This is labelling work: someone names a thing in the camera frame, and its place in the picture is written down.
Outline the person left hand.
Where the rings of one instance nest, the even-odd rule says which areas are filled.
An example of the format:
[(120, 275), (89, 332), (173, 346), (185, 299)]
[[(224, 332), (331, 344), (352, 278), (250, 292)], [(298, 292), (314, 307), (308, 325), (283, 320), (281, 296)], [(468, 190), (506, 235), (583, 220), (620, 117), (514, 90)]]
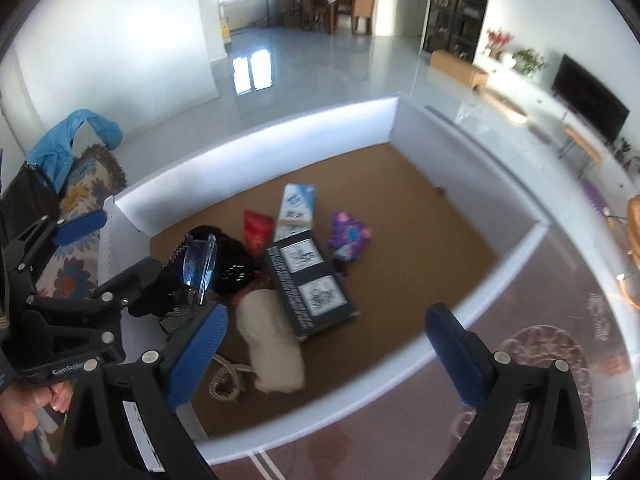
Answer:
[(13, 439), (20, 442), (38, 426), (35, 411), (50, 406), (53, 411), (66, 413), (72, 396), (70, 382), (41, 388), (14, 382), (1, 395), (1, 416)]

